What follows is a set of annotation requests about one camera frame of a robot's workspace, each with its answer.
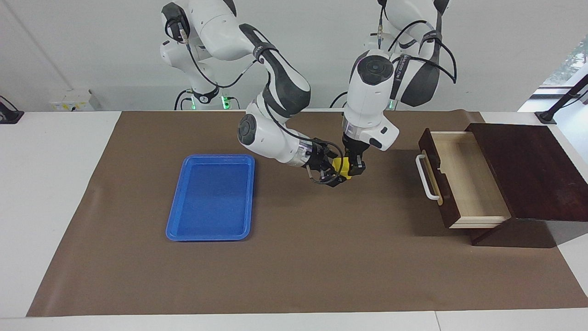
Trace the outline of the brown table mat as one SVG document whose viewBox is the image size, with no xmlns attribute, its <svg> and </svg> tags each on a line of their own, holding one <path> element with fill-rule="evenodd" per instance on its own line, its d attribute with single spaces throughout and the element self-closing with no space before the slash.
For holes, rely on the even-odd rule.
<svg viewBox="0 0 588 331">
<path fill-rule="evenodd" d="M 185 157 L 244 154 L 237 112 L 124 112 L 27 315 L 275 314 L 586 308 L 557 248 L 475 247 L 444 228 L 414 159 L 425 128 L 477 112 L 402 111 L 386 152 L 335 188 L 255 158 L 242 241 L 165 234 Z"/>
</svg>

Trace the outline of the window with greenery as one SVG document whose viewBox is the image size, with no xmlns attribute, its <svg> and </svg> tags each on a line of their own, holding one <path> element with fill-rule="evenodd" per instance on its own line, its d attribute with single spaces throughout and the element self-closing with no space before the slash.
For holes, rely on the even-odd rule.
<svg viewBox="0 0 588 331">
<path fill-rule="evenodd" d="M 569 81 L 588 63 L 588 34 L 565 57 L 541 86 L 570 86 Z"/>
</svg>

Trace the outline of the black clamp stand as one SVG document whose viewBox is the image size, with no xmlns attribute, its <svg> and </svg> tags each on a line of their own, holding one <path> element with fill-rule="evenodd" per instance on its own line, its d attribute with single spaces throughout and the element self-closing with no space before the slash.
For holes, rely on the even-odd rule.
<svg viewBox="0 0 588 331">
<path fill-rule="evenodd" d="M 582 77 L 571 89 L 568 90 L 562 97 L 559 98 L 548 110 L 542 112 L 535 112 L 535 116 L 542 124 L 555 125 L 554 116 L 557 111 L 568 107 L 575 102 L 588 96 L 588 74 Z"/>
</svg>

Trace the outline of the black table clamp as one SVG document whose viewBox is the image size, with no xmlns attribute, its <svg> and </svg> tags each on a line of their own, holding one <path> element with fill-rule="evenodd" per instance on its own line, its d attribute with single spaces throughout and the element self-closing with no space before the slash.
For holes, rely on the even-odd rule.
<svg viewBox="0 0 588 331">
<path fill-rule="evenodd" d="M 6 97 L 0 95 L 0 124 L 16 124 L 24 113 Z"/>
</svg>

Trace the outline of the dark wooden cabinet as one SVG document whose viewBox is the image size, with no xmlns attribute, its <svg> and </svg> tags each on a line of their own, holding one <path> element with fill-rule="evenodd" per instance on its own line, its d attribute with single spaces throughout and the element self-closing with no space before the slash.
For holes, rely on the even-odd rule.
<svg viewBox="0 0 588 331">
<path fill-rule="evenodd" d="M 472 123 L 511 218 L 472 245 L 550 249 L 588 234 L 588 183 L 547 126 Z"/>
</svg>

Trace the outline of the wooden drawer with white handle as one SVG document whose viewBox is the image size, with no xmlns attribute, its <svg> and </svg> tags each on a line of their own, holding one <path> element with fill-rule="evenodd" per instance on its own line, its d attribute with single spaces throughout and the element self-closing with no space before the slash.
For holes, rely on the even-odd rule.
<svg viewBox="0 0 588 331">
<path fill-rule="evenodd" d="M 424 193 L 446 228 L 491 229 L 511 218 L 471 132 L 424 130 L 414 160 Z"/>
</svg>

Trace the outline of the white wall socket box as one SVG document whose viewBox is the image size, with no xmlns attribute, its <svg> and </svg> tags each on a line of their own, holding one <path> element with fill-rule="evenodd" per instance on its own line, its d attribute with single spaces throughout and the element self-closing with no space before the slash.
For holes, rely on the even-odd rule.
<svg viewBox="0 0 588 331">
<path fill-rule="evenodd" d="M 67 91 L 63 96 L 56 95 L 50 102 L 53 111 L 61 112 L 92 112 L 103 109 L 91 90 Z"/>
</svg>

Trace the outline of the blue plastic tray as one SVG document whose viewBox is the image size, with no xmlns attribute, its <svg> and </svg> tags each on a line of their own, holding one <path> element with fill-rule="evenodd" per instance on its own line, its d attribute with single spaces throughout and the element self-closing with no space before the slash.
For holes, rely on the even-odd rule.
<svg viewBox="0 0 588 331">
<path fill-rule="evenodd" d="M 240 241 L 250 233 L 255 160 L 193 154 L 183 160 L 166 226 L 176 242 Z"/>
</svg>

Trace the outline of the yellow cube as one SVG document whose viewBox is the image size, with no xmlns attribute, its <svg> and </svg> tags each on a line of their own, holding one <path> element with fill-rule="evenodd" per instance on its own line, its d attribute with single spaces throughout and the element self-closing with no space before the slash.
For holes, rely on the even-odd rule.
<svg viewBox="0 0 588 331">
<path fill-rule="evenodd" d="M 341 177 L 344 177 L 347 180 L 350 180 L 352 178 L 352 176 L 349 175 L 350 163 L 348 157 L 338 157 L 332 159 L 332 166 Z"/>
</svg>

